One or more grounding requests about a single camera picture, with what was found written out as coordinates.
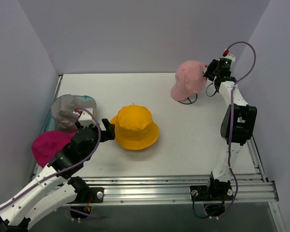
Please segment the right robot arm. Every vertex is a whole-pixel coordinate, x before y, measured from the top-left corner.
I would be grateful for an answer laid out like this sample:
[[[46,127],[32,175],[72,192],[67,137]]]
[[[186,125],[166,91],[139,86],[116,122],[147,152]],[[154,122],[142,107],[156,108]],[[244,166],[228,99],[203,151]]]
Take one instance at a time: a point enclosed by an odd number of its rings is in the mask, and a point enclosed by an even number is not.
[[[233,176],[233,167],[243,146],[252,137],[257,108],[251,106],[242,96],[236,79],[231,76],[233,59],[214,59],[207,66],[204,77],[212,81],[216,93],[220,93],[227,105],[227,111],[220,127],[220,135],[225,139],[227,149],[210,174],[205,187],[209,199],[217,199],[227,194]]]

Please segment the light pink baseball cap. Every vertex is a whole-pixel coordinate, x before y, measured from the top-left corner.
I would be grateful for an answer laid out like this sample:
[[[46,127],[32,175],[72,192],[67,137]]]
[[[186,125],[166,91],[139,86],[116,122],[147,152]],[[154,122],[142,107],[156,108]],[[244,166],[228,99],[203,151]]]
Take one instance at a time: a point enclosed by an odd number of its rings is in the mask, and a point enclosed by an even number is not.
[[[171,89],[171,97],[175,101],[183,101],[193,94],[200,93],[207,83],[204,62],[189,60],[182,63],[175,73],[175,84]]]

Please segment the yellow bucket hat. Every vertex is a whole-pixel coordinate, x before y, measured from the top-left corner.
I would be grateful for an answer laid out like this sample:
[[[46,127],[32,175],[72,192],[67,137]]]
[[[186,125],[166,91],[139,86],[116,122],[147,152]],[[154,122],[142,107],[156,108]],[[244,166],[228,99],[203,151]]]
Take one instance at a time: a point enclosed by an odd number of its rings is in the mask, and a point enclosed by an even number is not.
[[[143,150],[159,138],[159,127],[144,106],[133,104],[122,107],[111,123],[115,125],[116,142],[127,150]]]

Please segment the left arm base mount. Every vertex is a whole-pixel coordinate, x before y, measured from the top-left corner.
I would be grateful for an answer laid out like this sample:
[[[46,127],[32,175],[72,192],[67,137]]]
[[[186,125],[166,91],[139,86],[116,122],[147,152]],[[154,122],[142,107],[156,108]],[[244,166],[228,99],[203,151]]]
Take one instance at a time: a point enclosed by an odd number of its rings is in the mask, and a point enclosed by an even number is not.
[[[92,219],[88,216],[92,211],[93,203],[102,203],[104,198],[104,188],[102,187],[89,187],[88,190],[85,190],[81,193],[78,193],[76,199],[71,202],[71,209],[80,211],[85,215],[70,211],[70,215],[73,219],[82,220],[82,219]]]

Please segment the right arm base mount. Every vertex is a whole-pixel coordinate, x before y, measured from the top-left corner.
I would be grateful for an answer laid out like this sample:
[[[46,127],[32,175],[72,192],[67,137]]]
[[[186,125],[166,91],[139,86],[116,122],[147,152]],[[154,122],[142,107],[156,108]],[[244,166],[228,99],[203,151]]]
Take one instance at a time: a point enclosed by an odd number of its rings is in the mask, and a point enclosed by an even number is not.
[[[227,211],[226,201],[230,201],[230,204],[234,203],[238,185],[233,191],[230,180],[220,181],[210,174],[206,185],[191,185],[189,190],[194,215],[198,219],[219,220]],[[203,216],[196,212],[195,204],[197,202],[203,202]]]

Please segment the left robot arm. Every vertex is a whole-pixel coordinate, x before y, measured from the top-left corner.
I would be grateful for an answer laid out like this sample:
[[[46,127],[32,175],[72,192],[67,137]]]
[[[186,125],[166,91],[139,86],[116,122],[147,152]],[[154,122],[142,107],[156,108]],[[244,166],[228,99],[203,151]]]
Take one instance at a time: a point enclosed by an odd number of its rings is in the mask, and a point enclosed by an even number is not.
[[[105,130],[90,125],[77,132],[52,130],[32,145],[41,172],[18,194],[0,205],[0,232],[26,232],[59,207],[92,198],[89,186],[76,172],[101,142],[115,139],[115,125],[102,119]]]

